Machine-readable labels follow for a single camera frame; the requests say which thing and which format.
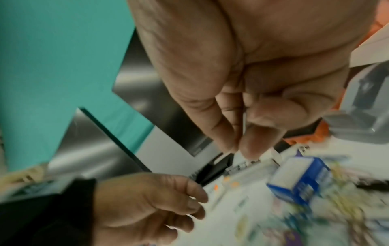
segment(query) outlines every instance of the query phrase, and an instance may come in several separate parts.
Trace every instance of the fingernail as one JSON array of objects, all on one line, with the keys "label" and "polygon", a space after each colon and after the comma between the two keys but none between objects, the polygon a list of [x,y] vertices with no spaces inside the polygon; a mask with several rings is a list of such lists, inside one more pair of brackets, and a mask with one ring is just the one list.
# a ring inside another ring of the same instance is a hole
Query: fingernail
[{"label": "fingernail", "polygon": [[251,123],[254,123],[259,126],[265,126],[265,127],[276,127],[276,124],[274,121],[266,116],[259,116],[259,117],[247,117],[247,121],[250,121]]},{"label": "fingernail", "polygon": [[199,209],[200,207],[201,205],[196,200],[193,200],[192,198],[189,199],[188,208],[194,210],[194,209]]}]

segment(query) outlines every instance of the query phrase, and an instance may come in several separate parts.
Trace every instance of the reflective metal sheet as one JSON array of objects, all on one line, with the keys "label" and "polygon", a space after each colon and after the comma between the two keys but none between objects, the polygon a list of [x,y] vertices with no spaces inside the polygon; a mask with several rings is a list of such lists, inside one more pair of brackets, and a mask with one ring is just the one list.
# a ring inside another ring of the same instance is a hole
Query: reflective metal sheet
[{"label": "reflective metal sheet", "polygon": [[211,143],[172,99],[134,32],[113,88],[154,125],[196,156]]},{"label": "reflective metal sheet", "polygon": [[77,109],[47,176],[63,174],[107,178],[149,171],[117,138],[85,109]]}]

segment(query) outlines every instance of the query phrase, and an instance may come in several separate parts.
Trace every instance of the blue box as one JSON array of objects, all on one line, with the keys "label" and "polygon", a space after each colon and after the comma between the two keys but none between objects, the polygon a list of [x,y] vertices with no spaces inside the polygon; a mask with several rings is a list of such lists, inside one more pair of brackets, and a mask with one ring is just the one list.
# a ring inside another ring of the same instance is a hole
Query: blue box
[{"label": "blue box", "polygon": [[277,169],[267,186],[281,200],[308,205],[329,174],[320,158],[292,157]]}]

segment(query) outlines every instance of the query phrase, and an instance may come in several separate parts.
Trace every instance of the black sleeve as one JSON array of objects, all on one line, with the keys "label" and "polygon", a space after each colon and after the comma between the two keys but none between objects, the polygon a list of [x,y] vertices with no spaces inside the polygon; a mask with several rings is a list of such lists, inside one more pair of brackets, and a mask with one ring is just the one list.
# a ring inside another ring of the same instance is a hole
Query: black sleeve
[{"label": "black sleeve", "polygon": [[8,237],[0,245],[92,246],[95,180],[75,180],[62,194],[2,205]]}]

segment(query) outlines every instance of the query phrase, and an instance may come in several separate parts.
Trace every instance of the teal surface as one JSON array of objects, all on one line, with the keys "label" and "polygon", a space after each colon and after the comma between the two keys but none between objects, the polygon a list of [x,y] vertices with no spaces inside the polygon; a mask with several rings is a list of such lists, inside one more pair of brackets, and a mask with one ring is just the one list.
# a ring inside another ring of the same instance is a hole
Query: teal surface
[{"label": "teal surface", "polygon": [[135,152],[153,125],[111,92],[125,0],[0,0],[0,127],[11,171],[49,161],[77,107]]}]

